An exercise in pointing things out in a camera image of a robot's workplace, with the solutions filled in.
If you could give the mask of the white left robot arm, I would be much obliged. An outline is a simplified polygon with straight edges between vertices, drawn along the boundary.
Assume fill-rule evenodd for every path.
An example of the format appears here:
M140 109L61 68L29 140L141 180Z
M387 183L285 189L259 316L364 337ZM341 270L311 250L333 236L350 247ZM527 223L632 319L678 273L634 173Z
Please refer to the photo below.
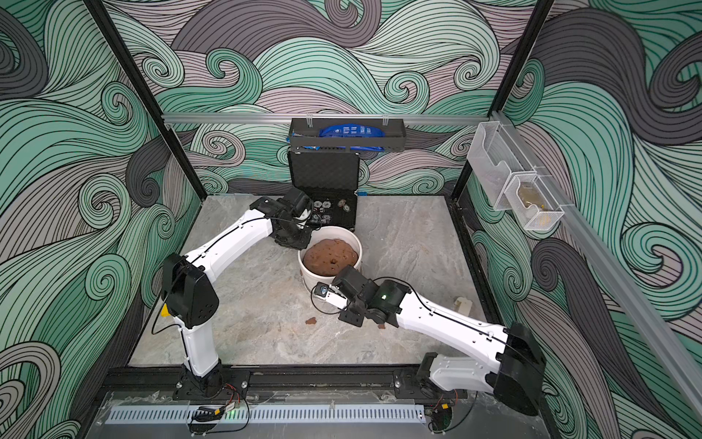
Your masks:
M185 367L197 379L215 374L220 364L212 319L219 308L218 277L260 241L303 250L313 229L306 223L313 201L292 188L278 199L261 197L216 237L187 254L171 254L163 265L162 298L185 348Z

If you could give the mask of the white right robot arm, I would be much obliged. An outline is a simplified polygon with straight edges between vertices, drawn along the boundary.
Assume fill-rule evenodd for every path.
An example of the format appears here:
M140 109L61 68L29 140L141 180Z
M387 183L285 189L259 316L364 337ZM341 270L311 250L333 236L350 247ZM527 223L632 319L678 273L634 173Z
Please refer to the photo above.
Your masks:
M518 413L539 414L547 361L525 325L504 327L461 315L421 296L406 281L391 276L370 279L351 266L330 283L317 284L311 295L336 307L340 320L349 325L362 327L371 320L420 333L459 351L457 357L427 354L420 382L445 393L489 393Z

